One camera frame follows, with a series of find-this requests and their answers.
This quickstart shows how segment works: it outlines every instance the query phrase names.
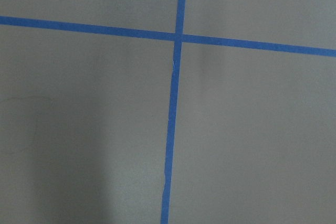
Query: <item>blue line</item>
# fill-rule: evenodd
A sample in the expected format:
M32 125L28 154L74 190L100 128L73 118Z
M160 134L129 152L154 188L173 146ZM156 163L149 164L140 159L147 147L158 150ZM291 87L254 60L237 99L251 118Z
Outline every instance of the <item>blue line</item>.
M336 57L336 50L334 49L303 47L303 46L294 46L294 45L285 45L285 44L276 44L276 43L258 42L258 41L249 41L240 39L183 35L183 42Z
M179 92L178 80L180 77L184 9L185 9L185 0L178 0L177 13L176 13L176 26L175 26L174 55L173 55L173 73L170 87L166 159L164 166L165 184L162 194L161 224L168 224L168 218L169 218L170 190L171 190L172 168L173 168L177 96Z
M174 41L175 39L175 34L164 33L161 31L147 31L147 30L110 27L110 26L96 26L96 25L57 22L57 21L30 19L30 18L15 18L15 17L0 16L0 24L10 26L24 26L24 27L43 28L43 29L63 30L63 31L77 31L92 34L105 34L105 35L116 35L116 36L126 36L135 38L169 40L169 41Z

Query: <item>vertical blue line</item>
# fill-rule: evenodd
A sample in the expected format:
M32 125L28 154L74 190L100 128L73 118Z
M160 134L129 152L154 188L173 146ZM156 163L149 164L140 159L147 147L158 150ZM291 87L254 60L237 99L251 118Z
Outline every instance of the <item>vertical blue line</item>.
M173 55L173 73L170 87L169 115L167 127L166 141L166 159L164 166L165 184L162 195L161 224L168 224L170 189L172 181L174 138L175 138L175 122L178 95L178 79L180 76L183 21L184 21L185 0L177 0L175 41Z

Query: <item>blue tape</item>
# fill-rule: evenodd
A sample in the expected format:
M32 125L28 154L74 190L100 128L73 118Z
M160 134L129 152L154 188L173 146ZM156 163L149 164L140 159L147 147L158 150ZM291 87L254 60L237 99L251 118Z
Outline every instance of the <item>blue tape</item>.
M57 22L57 21L48 21L48 20L30 19L30 18L15 18L15 17L0 16L0 24L63 30L63 31L77 31L81 33L91 33L91 34L105 34L105 35L159 39L169 41L175 40L175 34L164 33L161 31L147 31L147 30L110 27L110 26L85 25L85 24Z
M168 224L168 217L169 217L177 96L179 92L178 80L180 77L180 63L181 63L181 50L182 50L182 38L183 38L184 10L185 10L185 0L177 0L175 42L174 42L174 55L173 55L173 73L170 87L166 158L164 166L165 184L162 194L161 224Z
M183 42L217 45L217 46L228 46L228 47L252 48L252 49L280 51L280 52L291 52L291 53L306 54L306 55L322 55L322 56L336 57L336 50L334 49L293 46L293 45L240 40L240 39L226 39L226 38L205 37L205 36L197 36L197 35L183 35Z

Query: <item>gray floor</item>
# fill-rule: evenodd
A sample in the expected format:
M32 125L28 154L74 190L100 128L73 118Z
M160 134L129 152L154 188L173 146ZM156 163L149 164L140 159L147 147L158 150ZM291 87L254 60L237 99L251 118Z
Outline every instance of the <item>gray floor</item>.
M336 0L186 0L184 33L336 49ZM174 32L177 0L0 0ZM160 223L173 42L0 26L0 223ZM183 44L170 224L336 222L336 58Z

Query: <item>horizontal blue line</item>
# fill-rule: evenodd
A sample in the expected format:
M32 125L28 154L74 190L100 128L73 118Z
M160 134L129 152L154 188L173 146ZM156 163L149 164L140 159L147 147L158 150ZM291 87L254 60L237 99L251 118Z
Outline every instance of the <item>horizontal blue line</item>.
M105 34L105 35L159 39L169 41L175 40L175 34L164 33L161 31L147 31L147 30L110 27L110 26L96 26L96 25L57 22L41 19L0 16L0 24L10 26L24 26L24 27L43 28L43 29L63 30L63 31L77 31L81 33L91 33L91 34Z
M322 56L336 57L336 50L334 49L303 47L303 46L249 41L249 40L241 40L241 39L227 39L227 38L205 37L205 36L197 36L197 35L183 35L182 41L188 42L188 43L197 43L197 44L252 48L252 49L260 49L260 50L292 52L296 54L322 55Z

